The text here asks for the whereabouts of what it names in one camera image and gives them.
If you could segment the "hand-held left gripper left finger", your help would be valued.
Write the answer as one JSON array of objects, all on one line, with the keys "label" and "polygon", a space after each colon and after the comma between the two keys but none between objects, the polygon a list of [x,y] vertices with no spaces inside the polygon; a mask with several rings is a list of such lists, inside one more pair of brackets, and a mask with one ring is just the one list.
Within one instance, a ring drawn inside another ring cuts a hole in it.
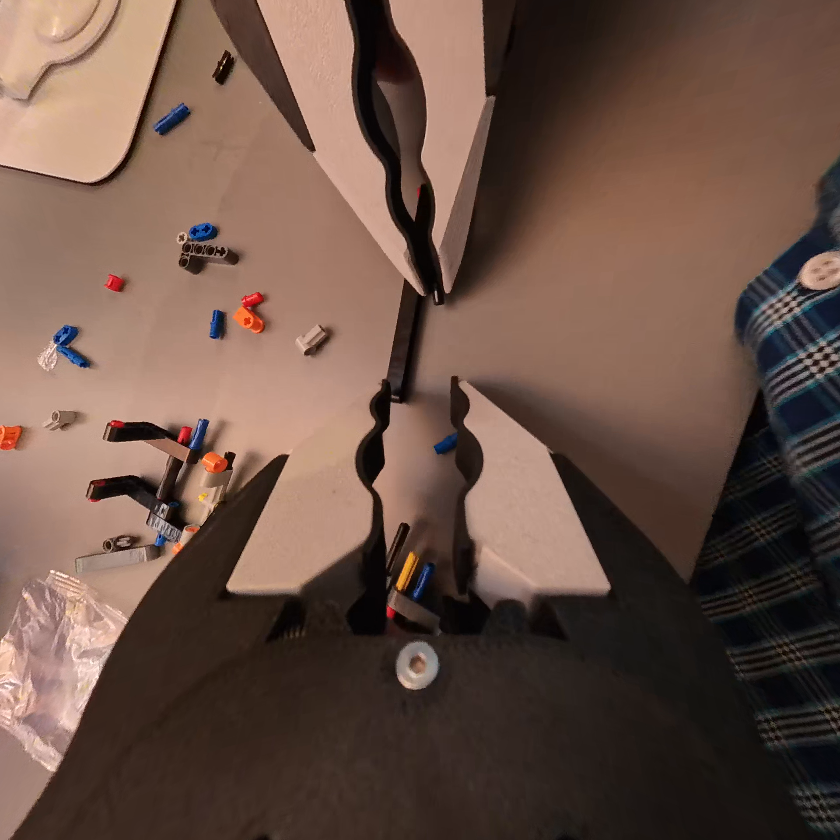
[{"label": "hand-held left gripper left finger", "polygon": [[385,624],[387,380],[292,449],[227,581],[233,595],[332,602],[357,634]]}]

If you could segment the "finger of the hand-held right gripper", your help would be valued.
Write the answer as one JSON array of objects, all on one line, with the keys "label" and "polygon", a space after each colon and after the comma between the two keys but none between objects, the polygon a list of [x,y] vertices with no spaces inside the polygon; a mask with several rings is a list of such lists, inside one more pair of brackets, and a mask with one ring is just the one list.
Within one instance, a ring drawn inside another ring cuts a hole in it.
[{"label": "finger of the hand-held right gripper", "polygon": [[422,164],[434,195],[432,240],[444,291],[466,249],[496,98],[487,93],[481,1],[390,2],[425,96]]},{"label": "finger of the hand-held right gripper", "polygon": [[375,113],[376,4],[258,2],[313,155],[376,243],[418,294],[438,295],[429,225],[402,196],[399,154]]}]

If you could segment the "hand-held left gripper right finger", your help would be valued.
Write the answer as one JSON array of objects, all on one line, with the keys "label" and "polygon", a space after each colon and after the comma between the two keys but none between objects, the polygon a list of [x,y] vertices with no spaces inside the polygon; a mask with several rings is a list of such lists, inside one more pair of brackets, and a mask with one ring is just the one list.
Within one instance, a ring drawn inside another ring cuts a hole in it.
[{"label": "hand-held left gripper right finger", "polygon": [[466,379],[450,382],[463,480],[451,553],[456,595],[444,628],[479,634],[494,609],[527,622],[552,599],[603,599],[612,585],[552,451]]}]

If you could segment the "light grey lego panel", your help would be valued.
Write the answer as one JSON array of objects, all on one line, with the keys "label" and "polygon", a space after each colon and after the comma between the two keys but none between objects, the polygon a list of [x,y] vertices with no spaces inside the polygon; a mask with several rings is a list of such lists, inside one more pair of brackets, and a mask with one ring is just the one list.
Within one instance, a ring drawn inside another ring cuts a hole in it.
[{"label": "light grey lego panel", "polygon": [[99,553],[83,555],[75,559],[75,572],[92,572],[124,568],[156,560],[161,555],[161,547],[154,543],[141,543],[140,539],[129,534],[105,539]]}]

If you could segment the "black beam assembly blue pins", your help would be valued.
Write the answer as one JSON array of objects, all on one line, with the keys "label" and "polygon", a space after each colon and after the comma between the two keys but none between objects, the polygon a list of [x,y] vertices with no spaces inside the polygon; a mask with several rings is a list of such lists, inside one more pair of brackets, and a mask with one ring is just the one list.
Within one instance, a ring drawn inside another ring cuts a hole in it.
[{"label": "black beam assembly blue pins", "polygon": [[392,351],[386,379],[393,403],[407,400],[413,371],[414,345],[422,311],[422,298],[431,297],[431,284],[440,279],[437,251],[432,240],[434,196],[431,185],[421,182],[416,193],[416,213],[409,219],[408,255],[416,270],[421,290],[408,281],[403,283]]}]

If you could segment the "dark grey angled lego beam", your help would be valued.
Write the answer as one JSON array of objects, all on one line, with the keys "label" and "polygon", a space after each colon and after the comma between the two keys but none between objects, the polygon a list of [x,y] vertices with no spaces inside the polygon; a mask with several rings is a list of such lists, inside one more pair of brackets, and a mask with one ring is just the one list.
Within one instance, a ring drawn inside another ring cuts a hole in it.
[{"label": "dark grey angled lego beam", "polygon": [[194,275],[200,274],[207,265],[235,266],[238,262],[239,255],[232,249],[195,240],[182,243],[178,258],[178,266]]}]

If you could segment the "white book stand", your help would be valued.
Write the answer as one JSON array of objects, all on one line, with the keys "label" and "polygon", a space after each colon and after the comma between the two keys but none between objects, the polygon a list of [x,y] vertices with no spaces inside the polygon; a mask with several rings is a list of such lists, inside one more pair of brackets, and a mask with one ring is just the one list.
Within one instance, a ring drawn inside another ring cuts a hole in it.
[{"label": "white book stand", "polygon": [[176,1],[2,1],[1,165],[93,184],[130,150]]}]

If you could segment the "blue plaid shirt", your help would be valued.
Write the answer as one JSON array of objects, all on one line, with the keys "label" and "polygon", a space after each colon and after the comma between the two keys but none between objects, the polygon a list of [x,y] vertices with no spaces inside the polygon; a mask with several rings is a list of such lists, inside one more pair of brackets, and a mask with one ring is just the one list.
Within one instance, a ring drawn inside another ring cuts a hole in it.
[{"label": "blue plaid shirt", "polygon": [[813,838],[839,836],[839,163],[744,288],[758,394],[690,585]]}]

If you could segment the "clear zip bag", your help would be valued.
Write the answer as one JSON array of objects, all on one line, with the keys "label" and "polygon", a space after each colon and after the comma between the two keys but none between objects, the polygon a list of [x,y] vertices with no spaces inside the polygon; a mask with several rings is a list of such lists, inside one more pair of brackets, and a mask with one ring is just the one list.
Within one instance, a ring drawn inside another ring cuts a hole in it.
[{"label": "clear zip bag", "polygon": [[48,772],[63,760],[127,622],[68,574],[24,585],[1,641],[1,726]]}]

